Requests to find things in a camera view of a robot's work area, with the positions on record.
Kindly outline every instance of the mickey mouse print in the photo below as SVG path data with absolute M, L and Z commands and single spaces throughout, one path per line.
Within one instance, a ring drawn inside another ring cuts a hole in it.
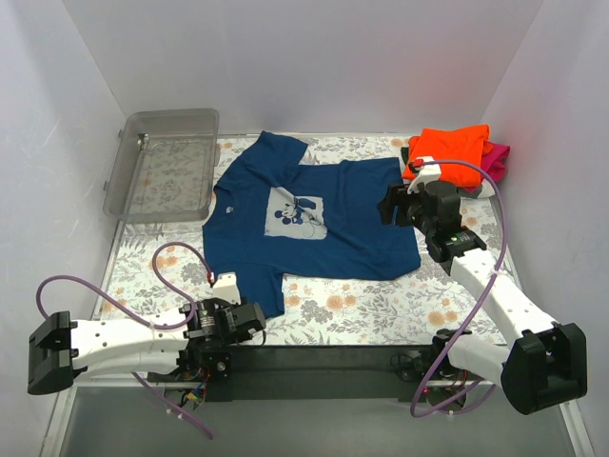
M 294 196 L 284 188 L 271 188 L 265 221 L 266 236 L 286 236 L 298 240 L 323 240 L 324 200 Z

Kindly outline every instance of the gray floor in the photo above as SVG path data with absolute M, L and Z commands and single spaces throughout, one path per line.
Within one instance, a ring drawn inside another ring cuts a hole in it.
M 211 442 L 142 388 L 79 388 L 61 455 L 575 455 L 557 407 L 521 416 L 500 391 L 452 421 L 413 419 L 382 400 L 216 403 L 201 417 L 216 433 Z

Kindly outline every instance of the blue t-shirt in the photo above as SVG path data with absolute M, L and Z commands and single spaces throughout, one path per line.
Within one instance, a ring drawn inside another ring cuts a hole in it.
M 263 131 L 226 170 L 203 227 L 216 274 L 265 317 L 284 313 L 285 273 L 392 280 L 421 264 L 413 228 L 384 226 L 377 203 L 402 181 L 399 159 L 298 165 L 306 143 Z

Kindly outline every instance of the cable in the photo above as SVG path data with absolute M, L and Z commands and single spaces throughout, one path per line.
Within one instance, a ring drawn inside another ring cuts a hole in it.
M 138 381 L 138 383 L 140 383 L 148 392 L 155 395 L 159 400 L 161 400 L 163 403 L 165 403 L 171 410 L 176 412 L 178 414 L 179 418 L 186 419 L 191 424 L 193 424 L 195 427 L 200 429 L 206 435 L 207 438 L 209 438 L 210 440 L 213 440 L 213 432 L 201 419 L 199 419 L 198 417 L 196 417 L 194 414 L 190 413 L 183 407 L 179 407 L 178 405 L 173 403 L 168 398 L 165 398 L 161 393 L 159 393 L 155 388 L 153 388 L 149 383 L 147 383 L 144 380 L 144 378 L 142 378 L 142 376 L 140 376 L 139 374 L 137 374 L 137 373 L 131 373 L 131 374 Z
M 394 362 L 394 359 L 396 357 L 398 358 L 397 363 Z M 391 356 L 391 358 L 389 359 L 389 365 L 391 365 L 391 367 L 394 368 L 396 376 L 398 376 L 398 379 L 400 379 L 400 381 L 404 381 L 405 383 L 408 383 L 409 381 L 408 381 L 408 379 L 404 378 L 404 375 L 405 375 L 404 372 L 407 369 L 412 368 L 412 363 L 413 363 L 413 358 L 402 352 L 393 354 Z
M 168 288 L 173 290 L 178 295 L 186 298 L 190 302 L 190 313 L 188 314 L 188 316 L 185 320 L 178 322 L 177 324 L 171 324 L 171 325 L 155 324 L 154 326 L 152 326 L 151 325 L 152 323 L 150 321 L 147 321 L 146 319 L 135 314 L 130 309 L 124 307 L 123 305 L 121 305 L 119 302 L 114 300 L 112 297 L 110 297 L 107 293 L 105 293 L 103 290 L 101 290 L 97 286 L 94 286 L 92 283 L 90 283 L 87 280 L 84 280 L 84 279 L 81 279 L 81 278 L 78 278 L 76 276 L 72 276 L 69 274 L 58 274 L 55 276 L 50 276 L 49 278 L 45 279 L 42 283 L 40 283 L 40 286 L 38 286 L 38 290 L 36 290 L 36 306 L 38 307 L 38 310 L 43 315 L 43 317 L 45 319 L 49 319 L 49 314 L 45 311 L 44 306 L 42 304 L 42 290 L 43 290 L 43 288 L 45 288 L 45 286 L 48 283 L 52 283 L 53 281 L 66 280 L 66 281 L 72 281 L 74 283 L 81 284 L 81 285 L 85 286 L 86 288 L 88 288 L 89 290 L 92 290 L 93 292 L 100 295 L 102 298 L 106 299 L 108 302 L 112 303 L 118 309 L 123 311 L 127 316 L 129 316 L 135 322 L 137 322 L 138 324 L 142 324 L 143 326 L 154 327 L 157 330 L 174 330 L 176 328 L 185 326 L 194 317 L 195 310 L 197 308 L 195 300 L 190 295 L 185 293 L 183 290 L 176 288 L 167 279 L 165 279 L 163 277 L 163 275 L 161 274 L 161 272 L 159 271 L 158 266 L 156 265 L 157 257 L 159 256 L 159 254 L 164 249 L 169 248 L 171 246 L 180 246 L 182 248 L 186 248 L 186 249 L 190 250 L 191 252 L 194 252 L 196 254 L 196 256 L 199 258 L 199 260 L 201 261 L 201 263 L 205 266 L 205 268 L 207 270 L 207 278 L 210 283 L 213 283 L 213 272 L 212 272 L 211 268 L 209 267 L 209 265 L 207 264 L 206 259 L 203 257 L 203 255 L 197 249 L 193 248 L 191 245 L 187 245 L 186 243 L 182 243 L 181 241 L 172 241 L 170 243 L 165 243 L 160 248 L 156 249 L 156 251 L 154 252 L 154 255 L 152 255 L 152 270 L 154 271 L 154 274 L 159 279 L 159 281 L 161 281 L 165 286 L 167 286 Z
M 486 179 L 489 182 L 489 184 L 495 191 L 495 194 L 497 195 L 497 200 L 499 203 L 499 209 L 500 209 L 500 214 L 501 214 L 501 233 L 502 233 L 501 251 L 500 251 L 499 257 L 497 258 L 497 262 L 495 263 L 495 271 L 499 271 L 499 268 L 503 264 L 503 258 L 505 257 L 505 253 L 507 251 L 507 224 L 505 221 L 505 206 L 503 204 L 503 199 L 499 192 L 499 187 L 497 186 L 497 183 L 495 183 L 495 181 L 493 181 L 493 178 L 491 178 L 490 175 L 486 171 L 484 171 L 480 167 L 476 167 L 475 165 L 472 165 L 468 162 L 464 162 L 463 160 L 433 160 L 433 161 L 429 161 L 429 162 L 424 162 L 423 165 L 463 165 L 465 167 L 470 167 L 471 169 L 474 169 L 475 171 L 480 173 L 484 177 L 484 179 Z M 467 392 L 469 392 L 472 388 L 477 386 L 478 383 L 480 382 L 480 381 L 476 381 L 471 386 L 466 387 L 461 392 L 453 395 L 452 397 L 444 400 L 443 402 L 438 403 L 437 405 L 430 407 L 429 409 L 426 409 L 423 412 L 417 412 L 417 405 L 418 405 L 419 401 L 421 400 L 422 392 L 425 389 L 425 387 L 427 386 L 427 383 L 429 382 L 431 377 L 434 375 L 434 373 L 436 372 L 436 370 L 442 363 L 442 360 L 444 360 L 444 357 L 446 357 L 446 355 L 448 354 L 448 351 L 455 345 L 455 343 L 457 342 L 457 339 L 463 334 L 463 332 L 465 331 L 467 326 L 469 326 L 469 324 L 474 319 L 474 316 L 482 308 L 484 300 L 486 300 L 486 297 L 490 293 L 491 288 L 495 284 L 496 280 L 497 280 L 497 273 L 493 273 L 491 275 L 490 279 L 488 280 L 488 284 L 482 291 L 480 298 L 476 302 L 476 305 L 474 305 L 474 307 L 472 308 L 470 313 L 467 315 L 467 317 L 465 317 L 465 320 L 462 322 L 462 324 L 457 329 L 457 331 L 455 331 L 455 333 L 450 338 L 448 343 L 446 343 L 446 345 L 444 346 L 444 348 L 442 349 L 442 351 L 440 352 L 440 354 L 438 355 L 438 357 L 436 358 L 434 363 L 431 364 L 431 367 L 429 367 L 429 370 L 423 376 L 421 383 L 417 387 L 415 395 L 412 399 L 412 403 L 410 404 L 410 407 L 409 407 L 410 414 L 413 417 L 422 418 L 422 417 L 428 416 L 429 414 L 432 414 L 433 412 L 436 412 L 436 411 L 441 411 L 443 413 L 447 413 L 446 411 L 442 411 L 443 407 L 451 404 L 458 398 L 461 398 L 463 395 L 465 395 Z M 478 403 L 476 403 L 475 405 L 472 405 L 471 407 L 466 407 L 464 409 L 461 409 L 460 411 L 454 411 L 454 413 L 463 414 L 465 412 L 471 411 L 472 409 L 475 409 L 476 407 L 479 407 L 491 395 L 491 393 L 495 390 L 495 387 L 496 386 L 493 385 L 490 389 L 488 389 L 488 392 L 486 392 L 482 396 L 482 398 L 478 401 Z
M 188 395 L 188 391 L 185 390 L 184 393 L 182 394 L 182 398 L 180 399 L 180 404 L 178 405 L 178 407 L 184 407 L 185 404 L 188 403 L 187 395 Z
M 465 371 L 465 374 L 463 375 L 463 381 L 462 383 L 459 385 L 459 388 L 465 386 L 465 383 L 467 382 L 467 370 Z
M 241 343 L 237 343 L 237 346 L 241 348 L 259 348 L 266 344 L 266 330 L 262 330 L 263 332 L 263 342 L 260 345 L 242 345 Z

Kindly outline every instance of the white plastic part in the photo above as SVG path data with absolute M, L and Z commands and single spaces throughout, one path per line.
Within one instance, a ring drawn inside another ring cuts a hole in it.
M 487 250 L 468 250 L 464 256 L 453 259 L 450 276 L 478 299 L 488 284 L 495 263 L 493 254 Z M 503 274 L 497 277 L 495 285 L 484 300 L 483 309 L 505 338 L 508 348 L 522 337 L 525 330 L 539 333 L 553 328 L 556 322 L 556 319 L 535 306 L 514 282 Z
M 91 364 L 87 371 L 81 373 L 77 381 L 87 381 L 95 376 L 107 374 L 122 374 L 135 372 L 169 373 L 175 368 L 177 353 L 172 352 L 139 352 L 124 357 L 107 359 L 97 364 Z
M 231 305 L 241 303 L 241 294 L 237 288 L 237 275 L 235 273 L 223 273 L 218 276 L 218 281 L 213 285 L 213 298 L 219 298 L 229 302 Z
M 466 369 L 501 387 L 502 363 L 510 351 L 487 343 L 474 335 L 460 336 L 448 351 L 448 361 L 455 368 Z
M 183 321 L 186 316 L 175 308 L 144 318 L 159 325 L 171 325 Z M 128 318 L 76 322 L 78 326 L 71 331 L 71 346 L 78 349 L 78 357 L 72 359 L 75 369 L 97 366 L 103 362 L 107 362 L 108 365 L 103 365 L 107 369 L 114 361 L 123 364 L 124 357 L 142 357 L 147 353 L 161 351 L 172 352 L 175 359 L 176 352 L 184 349 L 188 343 L 184 337 L 186 326 L 174 330 L 154 329 Z
M 433 157 L 419 157 L 420 159 L 422 159 L 424 162 L 432 162 L 434 160 Z M 421 167 L 421 170 L 419 171 L 419 174 L 417 174 L 415 176 L 415 179 L 413 179 L 410 182 L 410 186 L 408 186 L 408 193 L 418 193 L 419 189 L 418 186 L 419 184 L 424 184 L 426 185 L 427 183 L 431 183 L 433 181 L 438 181 L 440 179 L 440 175 L 442 174 L 442 171 L 440 169 L 440 165 L 438 164 L 434 164 L 434 165 L 423 165 Z

